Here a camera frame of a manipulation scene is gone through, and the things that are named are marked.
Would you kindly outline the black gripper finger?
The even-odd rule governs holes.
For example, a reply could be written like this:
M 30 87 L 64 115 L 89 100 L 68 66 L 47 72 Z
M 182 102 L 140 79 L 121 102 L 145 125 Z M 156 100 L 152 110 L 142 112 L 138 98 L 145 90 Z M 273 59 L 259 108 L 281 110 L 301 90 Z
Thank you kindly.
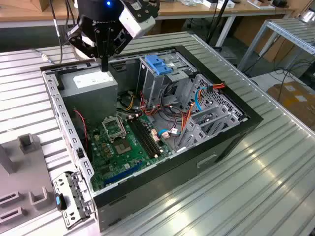
M 77 48 L 80 52 L 85 54 L 89 58 L 95 58 L 100 66 L 100 70 L 105 72 L 105 58 L 102 54 L 99 54 L 97 46 L 91 46 L 83 40 L 81 35 L 82 31 L 79 26 L 74 26 L 66 34 L 68 42 Z
M 115 54 L 120 54 L 131 40 L 132 36 L 124 27 L 109 29 L 108 37 L 104 44 L 105 53 L 103 58 L 103 72 L 107 72 L 109 70 L 109 58 Z

